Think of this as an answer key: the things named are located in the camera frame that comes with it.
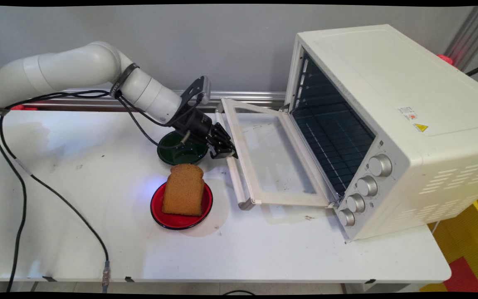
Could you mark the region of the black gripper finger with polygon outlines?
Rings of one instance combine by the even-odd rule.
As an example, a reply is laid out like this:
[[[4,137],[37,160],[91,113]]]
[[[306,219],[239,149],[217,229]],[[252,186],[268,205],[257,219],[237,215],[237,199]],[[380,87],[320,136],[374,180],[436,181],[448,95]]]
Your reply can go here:
[[[212,159],[223,159],[231,155],[231,140],[226,136],[209,135],[207,145]]]
[[[238,157],[231,136],[220,124],[216,124],[216,140],[216,157]]]

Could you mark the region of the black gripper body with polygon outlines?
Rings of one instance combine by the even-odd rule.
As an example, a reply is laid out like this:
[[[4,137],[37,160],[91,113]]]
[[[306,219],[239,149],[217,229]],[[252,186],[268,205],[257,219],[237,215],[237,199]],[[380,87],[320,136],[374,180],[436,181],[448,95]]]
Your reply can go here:
[[[212,119],[197,108],[182,107],[169,124],[183,137],[190,132],[188,140],[192,142],[218,144],[212,132]]]

